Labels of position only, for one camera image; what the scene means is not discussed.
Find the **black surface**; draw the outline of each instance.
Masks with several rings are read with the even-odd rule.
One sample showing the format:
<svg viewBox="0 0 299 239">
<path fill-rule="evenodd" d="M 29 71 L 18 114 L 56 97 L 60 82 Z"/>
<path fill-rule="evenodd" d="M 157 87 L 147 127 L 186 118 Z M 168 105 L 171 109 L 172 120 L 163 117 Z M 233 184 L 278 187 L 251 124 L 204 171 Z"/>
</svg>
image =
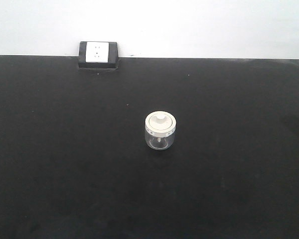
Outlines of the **black surface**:
<svg viewBox="0 0 299 239">
<path fill-rule="evenodd" d="M 107 63 L 86 62 L 86 41 L 80 42 L 78 66 L 79 68 L 107 68 L 116 69 L 119 66 L 119 52 L 117 42 L 109 42 L 109 57 Z"/>
<path fill-rule="evenodd" d="M 299 61 L 0 56 L 0 238 L 299 238 Z"/>
</svg>

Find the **jar lid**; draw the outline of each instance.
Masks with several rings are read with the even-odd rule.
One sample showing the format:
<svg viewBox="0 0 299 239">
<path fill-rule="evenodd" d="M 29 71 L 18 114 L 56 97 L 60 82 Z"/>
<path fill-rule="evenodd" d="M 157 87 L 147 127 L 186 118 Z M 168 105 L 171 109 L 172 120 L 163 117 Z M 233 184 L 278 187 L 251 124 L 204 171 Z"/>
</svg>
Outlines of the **jar lid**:
<svg viewBox="0 0 299 239">
<path fill-rule="evenodd" d="M 155 111 L 146 117 L 145 129 L 155 137 L 168 137 L 175 132 L 175 117 L 164 111 Z"/>
</svg>

